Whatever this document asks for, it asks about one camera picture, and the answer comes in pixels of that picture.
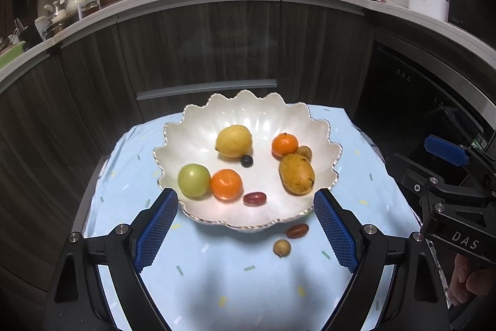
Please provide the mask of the right hand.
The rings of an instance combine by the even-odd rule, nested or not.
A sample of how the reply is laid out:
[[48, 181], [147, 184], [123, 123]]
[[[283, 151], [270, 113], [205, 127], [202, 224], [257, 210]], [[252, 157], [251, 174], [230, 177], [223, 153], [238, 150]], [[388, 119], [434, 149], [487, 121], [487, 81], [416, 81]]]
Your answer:
[[456, 255], [454, 271], [448, 287], [450, 302], [459, 306], [471, 296], [489, 295], [495, 286], [495, 268], [477, 268], [474, 261], [464, 255]]

